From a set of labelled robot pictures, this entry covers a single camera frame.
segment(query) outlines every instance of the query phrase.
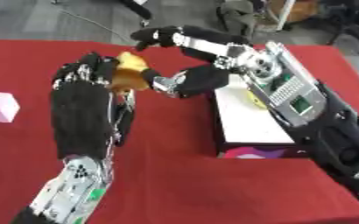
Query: yellow object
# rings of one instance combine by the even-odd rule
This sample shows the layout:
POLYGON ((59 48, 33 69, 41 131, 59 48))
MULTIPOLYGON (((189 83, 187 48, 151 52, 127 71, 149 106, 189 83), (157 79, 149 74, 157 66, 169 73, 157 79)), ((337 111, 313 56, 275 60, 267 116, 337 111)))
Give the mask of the yellow object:
POLYGON ((130 52, 120 53, 117 59, 120 61, 117 69, 130 69, 141 73, 148 68, 145 60, 130 52))
POLYGON ((113 82, 111 90, 118 95, 123 94, 131 89, 145 90, 148 83, 140 75, 145 69, 148 69, 147 63, 137 55, 130 52, 122 52, 117 59, 120 64, 113 72, 113 82))
POLYGON ((248 98, 259 108, 261 109, 267 109, 267 107, 265 106, 265 104, 263 104, 258 97, 256 97, 252 92, 250 92, 249 90, 246 90, 246 96, 248 96, 248 98))

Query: gray carpet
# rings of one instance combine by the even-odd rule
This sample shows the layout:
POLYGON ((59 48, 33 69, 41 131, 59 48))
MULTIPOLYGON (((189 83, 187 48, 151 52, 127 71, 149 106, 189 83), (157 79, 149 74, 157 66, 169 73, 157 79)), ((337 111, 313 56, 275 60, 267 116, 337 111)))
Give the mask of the gray carpet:
MULTIPOLYGON (((140 28, 140 18, 116 0, 0 0, 0 39, 91 40, 118 45, 133 45, 129 35, 140 28), (72 17, 62 9, 89 18, 116 32, 72 17)), ((154 19, 150 26, 198 25, 221 30, 215 17, 215 7, 221 0, 149 0, 144 6, 154 19)), ((231 33, 239 33, 230 24, 231 33)), ((293 31, 258 33, 254 42, 263 44, 273 39, 290 45, 324 45, 331 33, 322 29, 296 27, 293 31)), ((343 36, 336 45, 359 72, 359 43, 343 36)))

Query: red tablecloth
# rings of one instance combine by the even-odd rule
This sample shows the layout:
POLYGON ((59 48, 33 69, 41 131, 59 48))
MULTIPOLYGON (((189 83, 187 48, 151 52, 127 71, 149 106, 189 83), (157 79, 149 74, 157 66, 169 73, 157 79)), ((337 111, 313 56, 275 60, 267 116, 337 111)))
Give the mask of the red tablecloth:
MULTIPOLYGON (((359 76, 337 50, 290 49, 359 110, 359 76)), ((129 48, 0 40, 0 92, 21 105, 13 123, 0 123, 0 223, 61 169, 49 123, 50 79, 91 50, 116 56, 129 48)), ((176 49, 141 55, 164 74, 200 64, 176 49)), ((116 182, 90 223, 359 223, 359 202, 307 159, 215 158, 210 116, 203 96, 139 93, 129 141, 116 152, 116 182)))

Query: robotic hand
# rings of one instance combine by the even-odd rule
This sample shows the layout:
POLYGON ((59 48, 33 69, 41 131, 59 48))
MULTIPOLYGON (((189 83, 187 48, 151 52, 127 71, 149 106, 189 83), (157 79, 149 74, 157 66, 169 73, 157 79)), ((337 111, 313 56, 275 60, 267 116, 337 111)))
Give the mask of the robotic hand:
MULTIPOLYGON (((172 39, 175 33, 185 33, 191 37, 207 39, 222 45, 226 45, 227 43, 237 43, 241 45, 249 44, 247 39, 240 36, 229 36, 214 31, 202 30, 201 28, 194 26, 168 26, 165 28, 144 29, 132 33, 131 37, 136 41, 139 41, 136 49, 143 51, 148 46, 156 44, 163 47, 175 46, 174 40, 172 39)), ((142 72, 142 75, 151 88, 171 97, 187 98, 193 95, 203 94, 216 88, 224 87, 229 83, 230 71, 211 64, 211 62, 216 60, 215 54, 194 50, 189 47, 179 47, 186 56, 210 63, 202 66, 185 68, 171 78, 161 77, 158 72, 152 69, 147 69, 142 72)))
MULTIPOLYGON (((283 45, 268 42, 264 50, 257 51, 245 39, 190 26, 146 29, 131 36, 139 41, 140 50, 155 44, 178 46, 187 56, 211 62, 211 71, 219 74, 211 72, 208 76, 203 70, 198 85, 228 72, 240 75, 293 141, 359 199, 359 115, 316 80, 283 45)), ((145 78, 154 88, 161 84, 157 77, 145 78)), ((176 88, 179 83, 173 81, 176 88)), ((164 86, 160 89, 169 95, 176 89, 164 86)))
POLYGON ((52 126, 65 167, 12 223, 82 224, 94 212, 114 179, 113 148, 123 144, 133 117, 132 92, 119 102, 110 91, 120 62, 92 52, 54 75, 52 126))

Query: wire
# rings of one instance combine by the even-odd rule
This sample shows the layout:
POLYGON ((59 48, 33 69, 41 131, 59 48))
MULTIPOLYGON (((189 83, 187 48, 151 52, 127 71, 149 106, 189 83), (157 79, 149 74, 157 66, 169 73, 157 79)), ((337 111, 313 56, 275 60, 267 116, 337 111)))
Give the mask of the wire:
POLYGON ((89 19, 89 18, 86 18, 86 17, 82 17, 82 16, 79 16, 79 15, 73 14, 72 12, 70 12, 70 11, 68 11, 68 10, 61 9, 60 11, 63 12, 63 13, 65 13, 65 14, 67 14, 67 15, 69 15, 69 16, 72 16, 72 17, 74 17, 74 18, 79 18, 79 19, 82 19, 82 20, 84 20, 84 21, 87 21, 87 22, 89 22, 89 23, 91 23, 91 24, 97 25, 97 26, 103 28, 104 30, 106 30, 106 31, 108 31, 108 32, 111 32, 111 33, 113 33, 114 35, 116 35, 117 37, 119 37, 119 38, 121 39, 121 41, 123 41, 126 45, 129 45, 129 46, 132 45, 132 43, 131 43, 130 41, 128 41, 126 38, 122 37, 122 36, 121 36, 120 34, 118 34, 117 32, 114 32, 113 30, 109 29, 108 27, 106 27, 106 26, 104 26, 104 25, 102 25, 102 24, 99 24, 98 22, 96 22, 96 21, 94 21, 94 20, 91 20, 91 19, 89 19))

